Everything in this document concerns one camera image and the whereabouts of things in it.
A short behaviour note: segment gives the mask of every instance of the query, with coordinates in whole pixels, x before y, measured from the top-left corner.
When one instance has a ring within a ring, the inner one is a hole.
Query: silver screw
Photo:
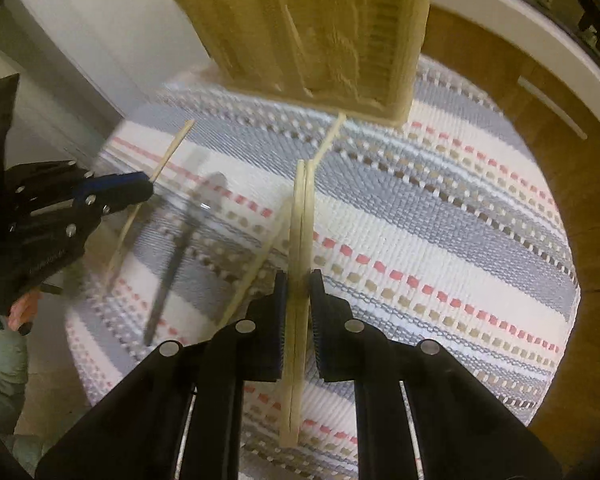
[[[235,329],[241,334],[248,334],[256,330],[256,324],[251,319],[241,319],[235,324]]]
[[[440,345],[431,339],[425,339],[420,343],[420,350],[428,355],[435,355],[440,352]]]
[[[175,341],[165,341],[160,345],[160,354],[165,357],[173,357],[180,351],[180,345]]]
[[[362,321],[360,321],[359,319],[349,319],[344,324],[344,328],[345,328],[345,330],[347,330],[347,332],[353,332],[354,334],[359,334],[360,332],[362,332],[365,329],[365,324]]]

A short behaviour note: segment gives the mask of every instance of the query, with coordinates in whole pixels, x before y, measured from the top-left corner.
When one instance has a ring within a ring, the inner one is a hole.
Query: round table
[[[355,317],[408,344],[438,340],[528,424],[580,297],[560,215],[488,95],[425,57],[414,95],[403,127],[348,119],[324,157],[314,268]],[[213,335],[292,193],[296,160],[312,157],[334,117],[236,94],[192,71],[120,124],[96,171],[150,174],[188,119],[196,124],[142,207],[104,298],[104,269],[124,218],[107,218],[91,237],[66,328],[92,403],[159,342]],[[286,269],[286,238],[274,244],[242,312]],[[147,347],[142,336],[155,308],[163,312]],[[302,414],[300,446],[281,450],[277,386],[248,383],[241,470],[254,478],[356,478],[352,384],[325,384],[311,354]]]

